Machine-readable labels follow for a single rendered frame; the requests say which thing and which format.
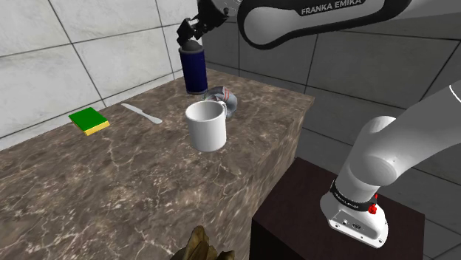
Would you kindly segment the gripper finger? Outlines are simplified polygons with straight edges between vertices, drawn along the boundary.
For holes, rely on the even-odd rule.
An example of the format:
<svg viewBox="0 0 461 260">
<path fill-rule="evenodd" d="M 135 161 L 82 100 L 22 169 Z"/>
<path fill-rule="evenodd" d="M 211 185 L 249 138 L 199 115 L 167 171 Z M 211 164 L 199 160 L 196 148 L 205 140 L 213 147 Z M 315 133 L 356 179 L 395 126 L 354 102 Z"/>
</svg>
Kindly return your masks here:
<svg viewBox="0 0 461 260">
<path fill-rule="evenodd" d="M 198 19 L 185 18 L 177 29 L 177 43 L 183 46 L 191 39 L 199 40 L 203 35 L 203 24 Z"/>
</svg>

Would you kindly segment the dark blue bottle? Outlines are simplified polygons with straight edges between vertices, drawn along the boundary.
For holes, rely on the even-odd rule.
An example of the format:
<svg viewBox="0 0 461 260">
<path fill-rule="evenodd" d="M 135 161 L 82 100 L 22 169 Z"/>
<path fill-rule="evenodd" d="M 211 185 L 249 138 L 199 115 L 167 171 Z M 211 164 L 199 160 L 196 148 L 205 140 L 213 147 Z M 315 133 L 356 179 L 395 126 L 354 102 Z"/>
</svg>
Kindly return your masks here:
<svg viewBox="0 0 461 260">
<path fill-rule="evenodd" d="M 208 91 L 204 48 L 194 40 L 186 41 L 179 48 L 186 92 L 201 95 Z"/>
</svg>

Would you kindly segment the grey patterned bowl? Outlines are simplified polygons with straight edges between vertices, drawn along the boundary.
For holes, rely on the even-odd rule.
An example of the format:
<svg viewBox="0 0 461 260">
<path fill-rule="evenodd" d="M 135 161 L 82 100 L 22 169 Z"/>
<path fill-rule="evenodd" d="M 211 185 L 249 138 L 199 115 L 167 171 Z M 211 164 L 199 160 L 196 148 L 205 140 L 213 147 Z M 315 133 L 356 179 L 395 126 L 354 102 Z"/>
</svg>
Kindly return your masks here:
<svg viewBox="0 0 461 260">
<path fill-rule="evenodd" d="M 204 94 L 203 99 L 223 101 L 227 106 L 226 118 L 232 117 L 237 109 L 237 97 L 225 86 L 215 86 L 214 88 L 209 89 Z"/>
</svg>

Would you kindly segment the white knife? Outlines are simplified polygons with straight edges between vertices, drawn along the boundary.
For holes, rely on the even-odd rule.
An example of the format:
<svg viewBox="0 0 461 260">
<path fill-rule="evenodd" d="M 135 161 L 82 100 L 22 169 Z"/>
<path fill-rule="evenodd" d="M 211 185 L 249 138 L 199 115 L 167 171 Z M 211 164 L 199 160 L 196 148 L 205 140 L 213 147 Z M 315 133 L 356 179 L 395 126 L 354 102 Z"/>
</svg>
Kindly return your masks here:
<svg viewBox="0 0 461 260">
<path fill-rule="evenodd" d="M 146 114 L 145 112 L 143 112 L 142 109 L 139 109 L 133 105 L 130 105 L 130 104 L 127 104 L 127 103 L 122 103 L 122 106 L 124 106 L 125 108 L 141 115 L 141 116 L 144 116 L 145 118 L 147 118 L 148 120 L 150 120 L 151 122 L 155 123 L 155 124 L 161 124 L 163 121 L 158 118 L 158 117 L 154 117 L 154 116 L 151 116 L 149 114 Z"/>
</svg>

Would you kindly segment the white mug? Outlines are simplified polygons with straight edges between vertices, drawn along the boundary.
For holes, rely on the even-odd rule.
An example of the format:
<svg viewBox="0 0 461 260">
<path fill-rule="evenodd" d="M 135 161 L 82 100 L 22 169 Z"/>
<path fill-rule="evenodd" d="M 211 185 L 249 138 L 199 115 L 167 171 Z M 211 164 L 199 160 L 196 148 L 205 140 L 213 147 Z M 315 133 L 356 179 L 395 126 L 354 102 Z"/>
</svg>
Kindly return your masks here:
<svg viewBox="0 0 461 260">
<path fill-rule="evenodd" d="M 191 145 L 198 151 L 219 150 L 226 143 L 226 112 L 223 101 L 203 100 L 185 110 Z"/>
</svg>

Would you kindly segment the green and yellow sponge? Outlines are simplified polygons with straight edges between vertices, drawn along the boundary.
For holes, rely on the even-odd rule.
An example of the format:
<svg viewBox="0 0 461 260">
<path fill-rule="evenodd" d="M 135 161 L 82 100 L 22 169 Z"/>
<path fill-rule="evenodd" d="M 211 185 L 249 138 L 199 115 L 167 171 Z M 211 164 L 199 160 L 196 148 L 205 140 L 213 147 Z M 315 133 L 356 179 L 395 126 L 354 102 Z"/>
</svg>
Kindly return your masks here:
<svg viewBox="0 0 461 260">
<path fill-rule="evenodd" d="M 109 126 L 109 121 L 92 107 L 69 115 L 69 119 L 86 135 L 89 136 Z"/>
</svg>

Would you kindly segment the dark robot stand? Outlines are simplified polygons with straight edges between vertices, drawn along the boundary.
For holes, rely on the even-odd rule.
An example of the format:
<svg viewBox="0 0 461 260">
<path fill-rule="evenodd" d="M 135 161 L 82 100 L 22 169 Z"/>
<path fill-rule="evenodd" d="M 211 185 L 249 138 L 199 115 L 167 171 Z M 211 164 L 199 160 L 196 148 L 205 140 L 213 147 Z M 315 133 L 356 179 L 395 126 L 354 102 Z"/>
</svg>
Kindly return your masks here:
<svg viewBox="0 0 461 260">
<path fill-rule="evenodd" d="M 297 158 L 253 215 L 249 260 L 423 260 L 425 217 L 383 195 L 389 235 L 374 249 L 333 230 L 320 199 L 335 174 Z"/>
</svg>

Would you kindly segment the brown crumpled object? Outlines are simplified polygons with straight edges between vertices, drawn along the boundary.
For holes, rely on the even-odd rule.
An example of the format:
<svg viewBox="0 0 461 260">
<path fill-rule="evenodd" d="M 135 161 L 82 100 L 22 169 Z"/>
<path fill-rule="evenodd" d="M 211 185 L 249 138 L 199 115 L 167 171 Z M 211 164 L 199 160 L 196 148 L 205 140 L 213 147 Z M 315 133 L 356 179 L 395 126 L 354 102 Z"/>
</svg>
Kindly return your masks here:
<svg viewBox="0 0 461 260">
<path fill-rule="evenodd" d="M 235 260 L 235 252 L 230 250 L 217 253 L 209 244 L 204 227 L 198 225 L 191 232 L 187 245 L 177 251 L 170 260 Z"/>
</svg>

